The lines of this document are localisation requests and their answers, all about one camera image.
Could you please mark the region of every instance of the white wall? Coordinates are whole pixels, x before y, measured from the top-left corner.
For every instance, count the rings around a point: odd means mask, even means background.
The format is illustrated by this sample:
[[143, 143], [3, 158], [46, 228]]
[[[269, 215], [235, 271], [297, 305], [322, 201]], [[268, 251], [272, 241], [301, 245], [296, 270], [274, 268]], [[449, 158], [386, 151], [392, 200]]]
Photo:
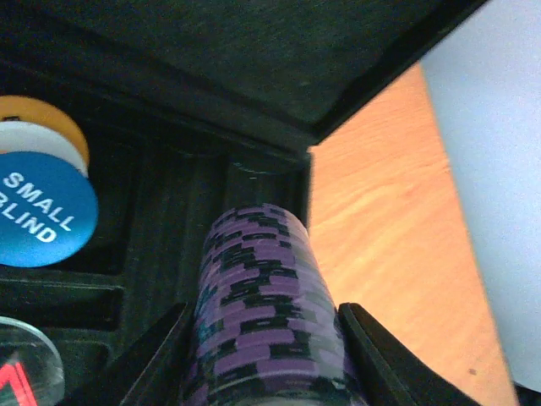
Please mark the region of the white wall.
[[541, 392], [541, 0], [492, 0], [423, 65], [511, 373]]

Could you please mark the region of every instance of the case lid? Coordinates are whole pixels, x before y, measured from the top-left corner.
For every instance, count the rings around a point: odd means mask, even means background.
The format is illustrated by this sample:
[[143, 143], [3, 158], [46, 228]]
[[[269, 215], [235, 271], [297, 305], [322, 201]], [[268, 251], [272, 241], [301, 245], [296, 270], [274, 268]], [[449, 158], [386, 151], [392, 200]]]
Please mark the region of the case lid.
[[9, 1], [0, 52], [304, 151], [482, 3]]

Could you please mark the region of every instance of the blue disc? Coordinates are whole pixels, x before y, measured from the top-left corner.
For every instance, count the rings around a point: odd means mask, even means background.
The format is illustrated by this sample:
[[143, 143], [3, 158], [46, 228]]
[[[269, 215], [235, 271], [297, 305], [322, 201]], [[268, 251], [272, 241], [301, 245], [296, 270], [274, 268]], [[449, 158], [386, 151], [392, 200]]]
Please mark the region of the blue disc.
[[0, 264], [62, 261], [89, 241], [97, 220], [96, 194], [72, 165], [37, 152], [0, 155]]

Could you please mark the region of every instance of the orange disc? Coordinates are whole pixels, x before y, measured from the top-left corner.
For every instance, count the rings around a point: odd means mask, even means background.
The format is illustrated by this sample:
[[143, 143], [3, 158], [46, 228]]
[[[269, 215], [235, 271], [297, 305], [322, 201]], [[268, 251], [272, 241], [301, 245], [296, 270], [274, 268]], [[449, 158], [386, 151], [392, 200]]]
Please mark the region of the orange disc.
[[79, 126], [68, 114], [49, 103], [25, 96], [0, 96], [1, 121], [25, 121], [52, 129], [74, 145], [86, 166], [90, 163], [88, 144]]

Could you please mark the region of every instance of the wooden table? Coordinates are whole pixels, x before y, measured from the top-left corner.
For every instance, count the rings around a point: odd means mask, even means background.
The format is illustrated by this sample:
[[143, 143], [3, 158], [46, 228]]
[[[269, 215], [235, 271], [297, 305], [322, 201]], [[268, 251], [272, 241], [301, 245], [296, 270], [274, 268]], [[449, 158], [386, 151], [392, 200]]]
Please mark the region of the wooden table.
[[481, 404], [516, 404], [422, 69], [313, 153], [312, 244], [334, 300]]

